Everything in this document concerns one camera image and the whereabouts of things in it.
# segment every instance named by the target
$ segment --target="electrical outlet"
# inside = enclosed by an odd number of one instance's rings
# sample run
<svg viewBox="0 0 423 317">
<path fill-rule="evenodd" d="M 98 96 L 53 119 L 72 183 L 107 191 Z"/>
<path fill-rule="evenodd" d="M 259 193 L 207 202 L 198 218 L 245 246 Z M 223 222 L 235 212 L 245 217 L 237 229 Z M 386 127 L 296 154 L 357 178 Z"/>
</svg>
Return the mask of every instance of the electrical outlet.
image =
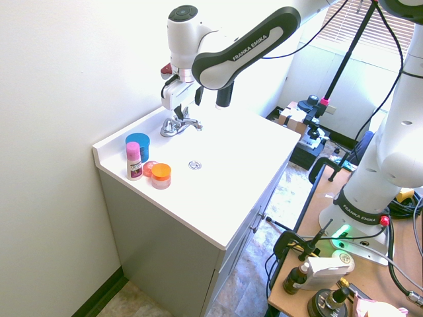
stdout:
<svg viewBox="0 0 423 317">
<path fill-rule="evenodd" d="M 336 110 L 336 107 L 334 107 L 334 106 L 328 105 L 326 107 L 326 112 L 329 113 L 329 114 L 334 114 L 335 110 Z"/>
</svg>

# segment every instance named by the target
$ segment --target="pink bottle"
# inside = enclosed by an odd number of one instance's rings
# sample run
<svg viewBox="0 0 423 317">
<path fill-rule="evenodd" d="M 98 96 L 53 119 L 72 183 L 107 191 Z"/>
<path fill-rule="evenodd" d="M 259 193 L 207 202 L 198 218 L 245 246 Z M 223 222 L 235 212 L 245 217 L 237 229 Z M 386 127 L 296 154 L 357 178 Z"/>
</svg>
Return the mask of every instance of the pink bottle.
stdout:
<svg viewBox="0 0 423 317">
<path fill-rule="evenodd" d="M 129 142 L 126 144 L 127 171 L 129 180 L 139 180 L 143 176 L 141 153 L 139 144 Z"/>
</svg>

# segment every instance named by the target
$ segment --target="floor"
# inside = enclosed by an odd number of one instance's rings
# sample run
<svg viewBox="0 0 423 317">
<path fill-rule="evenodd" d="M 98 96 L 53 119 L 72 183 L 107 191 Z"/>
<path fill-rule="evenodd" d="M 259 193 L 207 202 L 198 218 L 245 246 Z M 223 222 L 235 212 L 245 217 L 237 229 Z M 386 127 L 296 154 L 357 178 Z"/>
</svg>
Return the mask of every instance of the floor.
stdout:
<svg viewBox="0 0 423 317">
<path fill-rule="evenodd" d="M 329 157 L 334 144 L 328 141 L 321 156 Z M 307 199 L 311 184 L 308 171 L 289 163 L 266 210 L 268 216 L 293 228 Z M 267 309 L 264 263 L 282 229 L 262 221 L 259 230 L 241 256 L 217 296 L 207 317 L 258 317 Z M 102 309 L 99 317 L 172 317 L 163 307 L 128 281 Z"/>
</svg>

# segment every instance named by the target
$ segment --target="cardboard box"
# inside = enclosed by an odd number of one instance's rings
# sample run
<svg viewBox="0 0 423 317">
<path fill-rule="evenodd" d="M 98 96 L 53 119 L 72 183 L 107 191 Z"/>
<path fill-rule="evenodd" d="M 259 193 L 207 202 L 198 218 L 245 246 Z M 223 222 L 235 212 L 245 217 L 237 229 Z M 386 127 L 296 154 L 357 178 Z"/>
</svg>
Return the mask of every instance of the cardboard box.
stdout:
<svg viewBox="0 0 423 317">
<path fill-rule="evenodd" d="M 286 107 L 279 115 L 278 124 L 284 125 L 287 118 L 290 116 L 287 123 L 287 128 L 303 136 L 307 130 L 307 126 L 303 123 L 306 115 L 307 114 L 303 110 L 297 108 L 296 102 L 291 102 L 288 107 Z"/>
</svg>

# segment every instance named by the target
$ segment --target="wooden table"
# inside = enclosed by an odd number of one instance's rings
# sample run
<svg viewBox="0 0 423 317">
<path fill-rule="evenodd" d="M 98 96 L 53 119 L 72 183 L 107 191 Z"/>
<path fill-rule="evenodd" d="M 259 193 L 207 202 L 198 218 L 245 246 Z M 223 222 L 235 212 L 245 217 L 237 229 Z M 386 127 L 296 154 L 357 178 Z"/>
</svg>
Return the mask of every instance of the wooden table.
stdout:
<svg viewBox="0 0 423 317">
<path fill-rule="evenodd" d="M 341 170 L 333 182 L 329 182 L 328 178 L 332 174 L 332 169 L 326 167 L 320 174 L 320 180 L 317 178 L 316 186 L 313 186 L 313 192 L 310 193 L 310 204 L 307 203 L 300 217 L 297 226 L 298 233 L 301 236 L 314 236 L 319 230 L 318 216 L 321 210 L 332 203 L 332 198 L 337 194 L 344 185 L 350 175 L 346 170 Z M 414 233 L 412 229 L 412 219 L 394 220 L 395 228 L 395 255 L 394 261 L 399 267 L 407 273 L 414 281 L 423 282 L 422 258 L 416 247 Z M 418 218 L 419 236 L 422 236 L 421 217 Z M 321 249 L 321 256 L 330 256 L 334 252 L 334 248 L 328 241 L 320 241 L 317 246 Z M 298 252 L 289 251 L 283 266 L 277 275 L 276 281 L 272 287 L 272 292 L 268 299 L 270 309 L 267 316 L 275 316 L 275 312 L 283 312 L 293 317 L 308 317 L 307 302 L 316 293 L 316 291 L 299 290 L 295 295 L 287 294 L 282 282 L 288 275 L 289 271 L 298 266 L 301 262 L 298 260 Z M 397 286 L 392 281 L 388 267 L 374 264 L 373 262 L 354 256 L 356 263 L 355 270 L 346 276 L 350 283 L 355 284 L 367 296 L 374 300 L 388 302 L 393 306 L 405 307 L 409 310 L 408 317 L 423 316 L 423 310 L 415 304 L 409 302 Z M 418 289 L 406 280 L 397 270 L 395 270 L 398 280 L 407 290 L 418 291 Z M 352 305 L 347 301 L 349 316 L 352 316 Z"/>
</svg>

